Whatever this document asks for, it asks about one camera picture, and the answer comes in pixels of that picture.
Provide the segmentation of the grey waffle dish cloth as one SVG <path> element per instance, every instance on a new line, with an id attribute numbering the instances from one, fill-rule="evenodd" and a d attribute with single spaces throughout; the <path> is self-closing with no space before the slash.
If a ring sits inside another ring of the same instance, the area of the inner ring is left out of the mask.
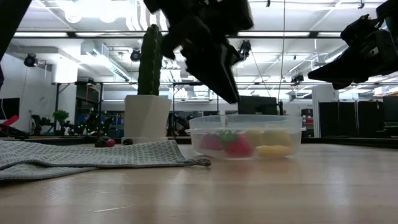
<path id="1" fill-rule="evenodd" d="M 102 168 L 211 166 L 207 158 L 187 159 L 175 141 L 114 147 L 54 146 L 0 141 L 0 180 L 42 180 Z"/>

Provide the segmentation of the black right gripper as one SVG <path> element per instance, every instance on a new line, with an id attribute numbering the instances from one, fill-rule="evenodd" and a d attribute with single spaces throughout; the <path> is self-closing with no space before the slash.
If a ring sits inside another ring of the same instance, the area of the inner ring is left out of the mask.
<path id="1" fill-rule="evenodd" d="M 334 90 L 341 90 L 373 75 L 397 71 L 396 22 L 398 17 L 393 14 L 375 19 L 368 14 L 360 16 L 340 34 L 348 48 L 332 62 L 309 72 L 309 79 L 332 83 Z"/>

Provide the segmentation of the white room pillar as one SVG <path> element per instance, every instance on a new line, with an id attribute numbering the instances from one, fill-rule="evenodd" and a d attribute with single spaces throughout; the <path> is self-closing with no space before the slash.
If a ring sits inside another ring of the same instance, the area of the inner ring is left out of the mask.
<path id="1" fill-rule="evenodd" d="M 321 138 L 323 129 L 328 129 L 330 119 L 336 111 L 336 102 L 339 100 L 339 91 L 331 84 L 317 85 L 312 88 L 313 130 L 314 137 Z"/>

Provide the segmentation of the black wall screen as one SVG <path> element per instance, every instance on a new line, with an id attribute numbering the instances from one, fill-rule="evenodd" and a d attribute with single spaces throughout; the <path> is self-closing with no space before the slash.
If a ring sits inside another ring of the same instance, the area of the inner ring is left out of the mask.
<path id="1" fill-rule="evenodd" d="M 14 115 L 19 116 L 20 98 L 0 99 L 0 120 L 9 119 Z"/>

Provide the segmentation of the black metal shelf rack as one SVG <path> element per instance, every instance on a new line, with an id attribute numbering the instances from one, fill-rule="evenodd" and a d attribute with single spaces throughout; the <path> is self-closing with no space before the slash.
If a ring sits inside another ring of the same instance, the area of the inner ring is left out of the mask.
<path id="1" fill-rule="evenodd" d="M 103 130 L 102 104 L 104 85 L 94 81 L 55 82 L 55 111 L 69 113 L 69 135 L 85 135 Z"/>

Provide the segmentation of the white faceted plant pot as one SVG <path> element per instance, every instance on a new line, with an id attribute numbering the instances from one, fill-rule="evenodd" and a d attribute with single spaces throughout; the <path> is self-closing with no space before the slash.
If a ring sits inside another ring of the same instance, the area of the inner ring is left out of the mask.
<path id="1" fill-rule="evenodd" d="M 156 95 L 128 95 L 124 105 L 126 138 L 164 138 L 171 100 Z"/>

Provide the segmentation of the black overhead light beam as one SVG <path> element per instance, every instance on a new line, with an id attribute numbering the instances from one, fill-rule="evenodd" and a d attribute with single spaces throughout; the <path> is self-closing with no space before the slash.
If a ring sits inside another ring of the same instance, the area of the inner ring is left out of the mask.
<path id="1" fill-rule="evenodd" d="M 140 39 L 145 31 L 106 31 L 106 32 L 44 32 L 19 31 L 15 39 Z M 340 32 L 333 31 L 246 31 L 227 35 L 229 39 L 339 39 Z"/>

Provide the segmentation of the black background workstation frame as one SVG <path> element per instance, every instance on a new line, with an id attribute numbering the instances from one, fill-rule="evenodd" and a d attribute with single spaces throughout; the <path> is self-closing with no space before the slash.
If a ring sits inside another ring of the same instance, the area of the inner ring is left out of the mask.
<path id="1" fill-rule="evenodd" d="M 173 127 L 186 126 L 187 117 L 220 114 L 220 98 L 201 82 L 174 82 L 170 87 L 172 100 L 170 124 Z"/>

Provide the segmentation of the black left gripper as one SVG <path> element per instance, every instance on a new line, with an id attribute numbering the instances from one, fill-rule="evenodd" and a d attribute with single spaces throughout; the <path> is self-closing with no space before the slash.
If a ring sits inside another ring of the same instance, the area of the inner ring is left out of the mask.
<path id="1" fill-rule="evenodd" d="M 227 35 L 235 35 L 254 26 L 248 0 L 143 0 L 150 13 L 163 12 L 169 22 L 162 54 L 174 59 L 174 50 L 185 46 L 186 71 L 230 104 L 239 101 L 232 66 L 241 59 L 229 44 Z M 216 87 L 226 87 L 221 96 Z"/>

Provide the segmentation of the red strawberry green leaves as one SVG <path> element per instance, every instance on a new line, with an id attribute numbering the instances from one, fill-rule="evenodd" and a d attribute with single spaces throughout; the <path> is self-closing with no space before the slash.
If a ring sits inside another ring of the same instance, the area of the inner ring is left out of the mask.
<path id="1" fill-rule="evenodd" d="M 222 131 L 218 135 L 228 157 L 250 157 L 253 149 L 245 135 L 232 131 Z"/>
<path id="2" fill-rule="evenodd" d="M 202 137 L 200 147 L 206 150 L 222 151 L 223 145 L 216 134 L 206 134 Z"/>

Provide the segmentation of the clear plastic tupperware container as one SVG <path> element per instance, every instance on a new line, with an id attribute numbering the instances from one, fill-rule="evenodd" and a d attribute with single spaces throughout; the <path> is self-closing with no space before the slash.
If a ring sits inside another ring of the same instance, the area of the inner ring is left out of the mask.
<path id="1" fill-rule="evenodd" d="M 239 134 L 244 134 L 249 130 L 260 131 L 285 131 L 290 134 L 292 138 L 292 145 L 289 146 L 292 154 L 295 154 L 301 146 L 302 118 L 299 116 L 281 116 L 281 115 L 263 115 L 263 114 L 230 114 L 218 116 L 204 116 L 190 120 L 190 128 L 186 130 L 191 137 L 193 149 L 205 156 L 214 157 L 224 160 L 238 160 L 238 159 L 276 159 L 259 157 L 259 154 L 253 149 L 253 154 L 250 157 L 232 158 L 228 157 L 226 151 L 212 151 L 202 149 L 200 147 L 201 139 L 206 134 L 219 135 L 222 131 L 232 131 Z"/>

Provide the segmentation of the red bar object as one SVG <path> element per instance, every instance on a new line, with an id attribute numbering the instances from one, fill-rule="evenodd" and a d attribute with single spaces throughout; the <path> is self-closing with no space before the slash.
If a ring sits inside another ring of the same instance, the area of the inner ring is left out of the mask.
<path id="1" fill-rule="evenodd" d="M 16 121 L 18 121 L 19 116 L 14 115 L 11 118 L 5 120 L 5 122 L 0 123 L 0 129 L 8 128 L 10 125 L 14 124 Z"/>

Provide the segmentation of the tall green cactus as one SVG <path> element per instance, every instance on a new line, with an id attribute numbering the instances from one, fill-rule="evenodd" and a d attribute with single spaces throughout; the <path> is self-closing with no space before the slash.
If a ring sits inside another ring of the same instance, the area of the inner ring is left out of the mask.
<path id="1" fill-rule="evenodd" d="M 148 27 L 144 34 L 137 79 L 138 95 L 159 95 L 160 70 L 163 60 L 162 38 L 163 35 L 155 24 Z"/>

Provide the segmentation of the small yellow banana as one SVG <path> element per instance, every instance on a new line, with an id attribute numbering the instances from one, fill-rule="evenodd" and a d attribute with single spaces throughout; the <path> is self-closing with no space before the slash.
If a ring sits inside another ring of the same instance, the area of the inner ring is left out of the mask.
<path id="1" fill-rule="evenodd" d="M 258 146 L 256 148 L 259 157 L 263 158 L 276 158 L 285 157 L 292 153 L 292 150 L 288 146 L 274 145 L 274 146 Z"/>

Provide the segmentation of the small green potted plant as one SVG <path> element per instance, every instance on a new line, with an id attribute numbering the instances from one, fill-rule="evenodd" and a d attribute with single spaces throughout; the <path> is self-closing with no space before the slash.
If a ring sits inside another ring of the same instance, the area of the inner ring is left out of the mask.
<path id="1" fill-rule="evenodd" d="M 56 110 L 52 116 L 54 118 L 54 135 L 63 136 L 69 126 L 69 122 L 67 121 L 69 113 L 65 110 Z"/>

